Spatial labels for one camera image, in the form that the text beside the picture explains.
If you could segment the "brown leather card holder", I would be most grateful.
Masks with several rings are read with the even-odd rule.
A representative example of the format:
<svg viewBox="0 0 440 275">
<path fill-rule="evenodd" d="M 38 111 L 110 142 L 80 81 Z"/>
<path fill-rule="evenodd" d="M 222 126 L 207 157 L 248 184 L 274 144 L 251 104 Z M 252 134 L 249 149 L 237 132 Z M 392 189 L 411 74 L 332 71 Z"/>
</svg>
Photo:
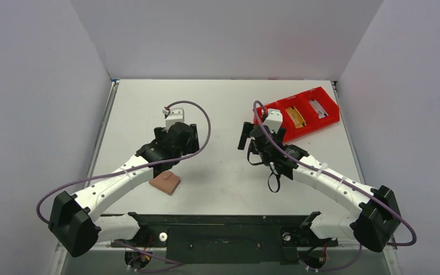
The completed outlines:
<svg viewBox="0 0 440 275">
<path fill-rule="evenodd" d="M 164 171 L 149 181 L 149 184 L 159 191 L 172 195 L 179 186 L 181 178 L 171 171 Z"/>
</svg>

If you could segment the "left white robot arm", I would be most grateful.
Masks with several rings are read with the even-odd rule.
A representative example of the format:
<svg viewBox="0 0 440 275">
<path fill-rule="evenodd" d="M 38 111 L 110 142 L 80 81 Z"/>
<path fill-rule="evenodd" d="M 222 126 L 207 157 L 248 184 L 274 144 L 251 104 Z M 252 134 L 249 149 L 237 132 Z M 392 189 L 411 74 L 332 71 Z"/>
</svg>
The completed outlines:
<svg viewBox="0 0 440 275">
<path fill-rule="evenodd" d="M 157 127 L 155 139 L 143 145 L 121 167 L 74 194 L 66 191 L 53 201 L 49 230 L 72 257 L 79 257 L 96 243 L 127 240 L 142 246 L 148 230 L 130 214 L 103 213 L 138 185 L 169 171 L 184 156 L 200 149 L 196 124 L 176 122 L 170 128 Z"/>
</svg>

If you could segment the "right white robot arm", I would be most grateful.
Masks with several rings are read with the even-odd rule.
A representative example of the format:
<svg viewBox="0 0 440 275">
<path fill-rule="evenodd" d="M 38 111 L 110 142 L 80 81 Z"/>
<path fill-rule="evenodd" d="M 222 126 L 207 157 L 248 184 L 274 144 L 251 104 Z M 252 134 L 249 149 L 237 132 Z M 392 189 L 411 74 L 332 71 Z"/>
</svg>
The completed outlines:
<svg viewBox="0 0 440 275">
<path fill-rule="evenodd" d="M 268 140 L 259 125 L 245 122 L 238 149 L 258 155 L 259 164 L 267 166 L 279 181 L 282 176 L 303 183 L 324 194 L 348 211 L 345 215 L 314 212 L 300 229 L 301 239 L 314 245 L 321 239 L 355 239 L 373 252 L 381 252 L 400 225 L 400 209 L 394 192 L 350 180 L 316 160 L 307 151 L 281 139 L 285 130 Z"/>
</svg>

